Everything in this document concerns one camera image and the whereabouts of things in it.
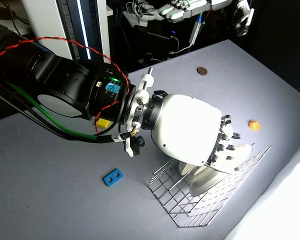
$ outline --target green led light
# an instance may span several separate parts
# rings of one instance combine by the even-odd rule
[[[109,79],[111,79],[111,80],[113,80],[113,81],[115,81],[115,82],[119,82],[119,83],[121,83],[121,81],[119,81],[119,80],[118,80],[118,79],[116,79],[116,78],[109,77]]]

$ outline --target blue block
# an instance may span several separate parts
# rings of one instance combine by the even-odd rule
[[[107,176],[103,178],[103,181],[108,187],[111,187],[115,184],[118,180],[120,180],[124,175],[119,169],[114,170],[113,172],[109,173]]]

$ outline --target brown round object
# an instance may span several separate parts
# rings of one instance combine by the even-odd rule
[[[249,121],[248,125],[249,125],[249,128],[251,128],[254,131],[260,130],[260,123],[258,123],[257,121]]]
[[[202,76],[205,76],[205,75],[207,75],[207,73],[208,73],[208,70],[205,69],[204,67],[198,67],[198,68],[196,69],[196,71],[198,72],[198,74],[200,74],[200,75],[202,75]]]

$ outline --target blue sticker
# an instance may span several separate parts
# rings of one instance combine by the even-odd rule
[[[120,88],[121,88],[120,86],[115,85],[115,84],[113,84],[113,83],[111,83],[111,82],[109,82],[109,83],[105,86],[105,89],[106,89],[106,90],[108,90],[108,91],[110,91],[110,92],[113,92],[113,93],[115,93],[115,94],[118,94],[118,93],[119,93]]]
[[[120,180],[124,175],[119,169],[114,170],[113,172],[109,173],[107,176],[103,178],[104,183],[111,187],[115,184],[118,180]]]

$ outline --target green cable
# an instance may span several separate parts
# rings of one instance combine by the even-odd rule
[[[89,139],[89,140],[96,140],[97,136],[95,135],[89,135],[89,134],[84,134],[81,132],[77,132],[74,130],[71,130],[67,128],[66,126],[62,125],[60,122],[58,122],[50,113],[48,113],[44,108],[42,108],[31,96],[29,96],[22,88],[19,86],[16,86],[10,82],[7,82],[11,87],[13,87],[17,92],[19,92],[26,100],[28,100],[31,104],[33,104],[43,115],[45,115],[48,119],[50,119],[57,127],[59,127],[61,130],[75,135],[77,137]]]

